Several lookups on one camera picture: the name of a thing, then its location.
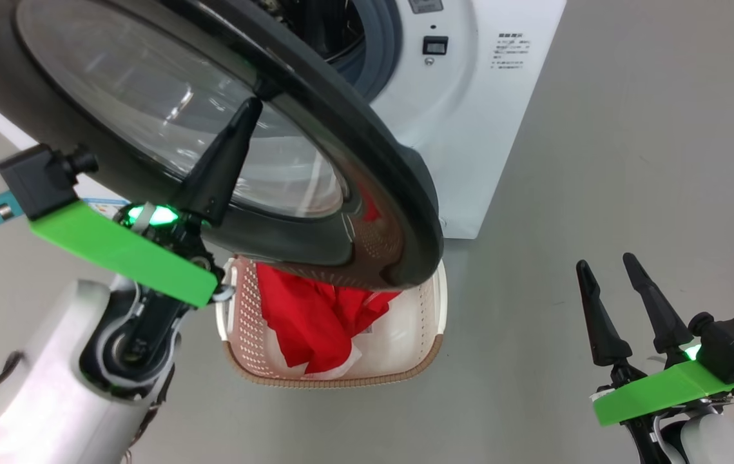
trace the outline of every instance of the laundry basket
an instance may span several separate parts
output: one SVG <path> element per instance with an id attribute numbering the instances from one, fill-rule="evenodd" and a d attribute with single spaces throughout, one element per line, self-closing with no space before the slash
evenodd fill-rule
<path id="1" fill-rule="evenodd" d="M 387 314 L 353 343 L 361 358 L 341 378 L 302 379 L 305 366 L 288 367 L 275 332 L 261 317 L 255 263 L 236 258 L 226 264 L 226 283 L 237 291 L 216 304 L 217 328 L 230 364 L 245 379 L 289 388 L 366 387 L 410 379 L 438 354 L 447 323 L 447 277 L 443 262 L 429 281 L 391 300 Z"/>

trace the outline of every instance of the red garment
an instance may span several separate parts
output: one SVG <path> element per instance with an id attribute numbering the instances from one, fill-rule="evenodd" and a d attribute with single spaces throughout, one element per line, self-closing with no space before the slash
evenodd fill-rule
<path id="1" fill-rule="evenodd" d="M 398 295 L 335 287 L 265 264 L 255 267 L 261 315 L 278 335 L 287 366 L 309 362 L 307 374 L 344 364 L 353 349 L 352 337 L 387 313 Z"/>

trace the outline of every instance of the sticker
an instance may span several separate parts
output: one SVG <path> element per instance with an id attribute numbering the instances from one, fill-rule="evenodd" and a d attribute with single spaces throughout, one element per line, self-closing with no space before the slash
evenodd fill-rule
<path id="1" fill-rule="evenodd" d="M 114 215 L 120 211 L 123 206 L 127 206 L 129 202 L 127 200 L 114 200 L 108 198 L 83 198 L 84 202 L 89 205 L 89 208 L 94 209 L 101 215 L 104 215 L 106 219 L 111 219 Z"/>
<path id="2" fill-rule="evenodd" d="M 598 400 L 602 396 L 607 396 L 608 394 L 611 394 L 614 391 L 616 391 L 615 388 L 608 388 L 606 390 L 597 391 L 596 393 L 591 394 L 590 401 L 596 402 L 596 400 Z"/>
<path id="3" fill-rule="evenodd" d="M 413 8 L 413 13 L 420 15 L 421 13 L 434 13 L 440 12 L 444 9 L 441 0 L 410 0 L 410 6 Z"/>
<path id="4" fill-rule="evenodd" d="M 86 174 L 77 177 L 77 185 L 75 185 L 75 193 L 90 208 L 104 215 L 107 219 L 111 219 L 123 206 L 127 206 L 126 198 L 114 193 L 108 188 L 95 182 Z"/>
<path id="5" fill-rule="evenodd" d="M 522 32 L 501 32 L 490 59 L 491 70 L 523 70 L 530 53 L 530 39 Z"/>

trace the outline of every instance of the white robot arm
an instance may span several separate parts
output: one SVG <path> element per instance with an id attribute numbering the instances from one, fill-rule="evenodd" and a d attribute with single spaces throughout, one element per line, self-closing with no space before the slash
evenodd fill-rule
<path id="1" fill-rule="evenodd" d="M 81 367 L 112 293 L 98 282 L 69 285 L 0 385 L 0 464 L 117 463 L 151 419 L 171 355 L 132 397 L 104 390 Z"/>
<path id="2" fill-rule="evenodd" d="M 712 406 L 694 409 L 690 419 L 661 429 L 653 421 L 656 443 L 670 464 L 728 464 L 734 462 L 734 421 Z"/>

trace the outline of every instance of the gray floor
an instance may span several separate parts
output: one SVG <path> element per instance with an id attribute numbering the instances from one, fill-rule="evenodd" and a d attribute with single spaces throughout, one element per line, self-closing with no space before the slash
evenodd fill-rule
<path id="1" fill-rule="evenodd" d="M 591 262 L 632 361 L 658 370 L 627 250 L 686 320 L 734 315 L 732 2 L 570 0 L 481 237 L 447 244 L 449 323 L 427 372 L 355 391 L 256 387 L 204 314 L 135 461 L 636 462 L 588 402 L 608 369 L 590 362 L 573 271 Z M 0 366 L 80 276 L 108 278 L 22 222 L 0 229 Z"/>

